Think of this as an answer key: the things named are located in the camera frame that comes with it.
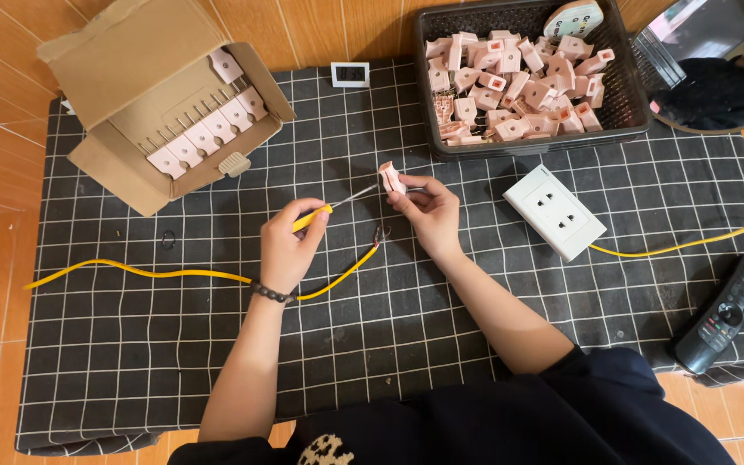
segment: mirror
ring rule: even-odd
[[[689,132],[744,128],[744,0],[679,0],[633,51],[658,119]]]

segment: cardboard box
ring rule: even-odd
[[[194,106],[207,111],[201,100],[214,109],[211,93],[235,93],[208,58],[219,47],[240,64],[269,115],[172,180],[138,144],[153,151],[148,137],[163,145],[157,131],[171,137],[168,125],[181,133],[176,118],[189,124],[187,112],[199,123]],[[224,174],[241,174],[250,164],[244,155],[295,118],[254,48],[232,43],[194,0],[117,0],[81,31],[42,44],[37,53],[88,131],[68,158],[144,216]]]

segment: black grid tablecloth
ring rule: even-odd
[[[620,259],[587,250],[563,263],[501,197],[544,165],[608,230],[595,243],[643,251],[744,226],[744,142],[656,124],[632,143],[490,161],[433,163],[413,65],[373,64],[372,90],[335,90],[328,69],[275,74],[298,118],[249,155],[252,167],[141,217],[65,157],[84,136],[51,105],[36,253],[42,277],[108,258],[145,270],[202,268],[258,276],[260,226],[289,200],[335,202],[376,182],[379,164],[430,174],[461,199],[471,258],[577,344],[630,347],[674,369],[671,333],[729,272],[744,235],[680,253]],[[509,376],[381,188],[336,209],[304,292],[392,235],[324,296],[290,304],[280,341],[277,418],[407,399],[434,387]],[[174,248],[160,247],[164,231]],[[152,280],[88,267],[33,299],[15,446],[38,454],[113,453],[196,428],[240,328],[247,288],[200,276]],[[744,328],[697,381],[744,379]]]

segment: black rubber ring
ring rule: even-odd
[[[163,237],[160,240],[160,247],[163,250],[173,249],[176,243],[177,243],[177,236],[176,234],[174,234],[174,231],[171,231],[171,229],[166,229],[165,231],[163,231]]]

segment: black clothing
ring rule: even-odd
[[[169,465],[733,463],[708,429],[664,396],[633,350],[584,355],[576,347],[540,375],[313,415],[298,421],[284,449],[262,438],[186,444]]]
[[[744,126],[744,67],[737,58],[679,61],[687,77],[672,90],[657,91],[659,115],[691,129],[708,131]]]

